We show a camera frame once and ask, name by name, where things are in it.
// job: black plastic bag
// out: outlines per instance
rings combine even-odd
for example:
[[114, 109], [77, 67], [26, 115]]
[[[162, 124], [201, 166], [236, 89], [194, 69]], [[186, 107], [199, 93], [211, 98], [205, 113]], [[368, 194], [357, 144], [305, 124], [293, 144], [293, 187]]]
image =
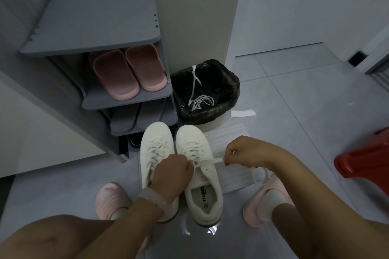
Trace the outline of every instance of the black plastic bag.
[[240, 93], [239, 78], [218, 60], [207, 60], [196, 66], [196, 81], [192, 100], [200, 95], [208, 95], [215, 105], [202, 104], [202, 109], [192, 111], [188, 106], [192, 95], [192, 67], [172, 74], [172, 86], [175, 102], [185, 124], [199, 125], [213, 121], [233, 108]]

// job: pink slipper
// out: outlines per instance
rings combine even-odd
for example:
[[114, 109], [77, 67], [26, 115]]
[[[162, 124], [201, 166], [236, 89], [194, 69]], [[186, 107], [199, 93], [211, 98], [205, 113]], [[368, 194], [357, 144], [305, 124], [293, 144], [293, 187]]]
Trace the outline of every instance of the pink slipper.
[[257, 207], [265, 194], [273, 188], [278, 189], [281, 193], [284, 194], [286, 201], [290, 204], [293, 204], [281, 180], [275, 174], [273, 174], [273, 176], [263, 186], [263, 188], [261, 188], [259, 192], [252, 196], [243, 206], [243, 217], [249, 226], [260, 227], [263, 223], [263, 221], [258, 218]]
[[153, 92], [168, 84], [158, 51], [153, 44], [129, 47], [126, 59], [144, 90]]
[[90, 52], [89, 62], [104, 88], [114, 99], [129, 100], [139, 93], [138, 81], [121, 50]]
[[[104, 199], [101, 199], [105, 189], [111, 190]], [[96, 212], [100, 220], [110, 220], [112, 214], [121, 207], [129, 208], [132, 202], [124, 189], [116, 183], [107, 183], [101, 188], [96, 197]], [[150, 244], [151, 235], [148, 234], [139, 248], [138, 253], [143, 252]]]

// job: bracelet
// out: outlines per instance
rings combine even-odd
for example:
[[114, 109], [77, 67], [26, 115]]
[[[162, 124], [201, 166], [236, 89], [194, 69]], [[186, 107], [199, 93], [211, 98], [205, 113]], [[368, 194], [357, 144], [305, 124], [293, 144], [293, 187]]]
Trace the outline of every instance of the bracelet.
[[168, 218], [173, 212], [172, 205], [165, 201], [165, 199], [157, 193], [155, 190], [151, 188], [144, 188], [140, 191], [139, 198], [144, 198], [149, 200], [153, 204], [156, 204], [159, 208], [161, 208], [164, 212], [163, 218]]

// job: red stool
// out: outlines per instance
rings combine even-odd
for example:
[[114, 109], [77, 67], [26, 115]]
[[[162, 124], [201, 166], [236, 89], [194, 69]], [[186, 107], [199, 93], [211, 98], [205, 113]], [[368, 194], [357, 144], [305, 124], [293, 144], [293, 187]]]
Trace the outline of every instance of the red stool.
[[337, 156], [334, 165], [344, 178], [368, 179], [389, 196], [389, 127], [375, 132], [364, 147]]

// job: sock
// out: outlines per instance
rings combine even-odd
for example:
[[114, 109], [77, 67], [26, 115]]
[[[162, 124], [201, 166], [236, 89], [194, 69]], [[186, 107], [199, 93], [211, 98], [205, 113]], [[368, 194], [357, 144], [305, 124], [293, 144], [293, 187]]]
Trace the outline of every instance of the sock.
[[[103, 192], [103, 194], [101, 195], [101, 200], [104, 200], [106, 196], [108, 196], [108, 194], [113, 191], [112, 188], [106, 188]], [[119, 209], [117, 209], [111, 216], [110, 220], [117, 220], [119, 219], [120, 216], [122, 216], [126, 211], [128, 210], [127, 207], [121, 207]]]
[[283, 203], [287, 203], [283, 193], [281, 193], [278, 189], [269, 190], [258, 204], [258, 218], [262, 221], [270, 222], [271, 213], [273, 212], [274, 208]]

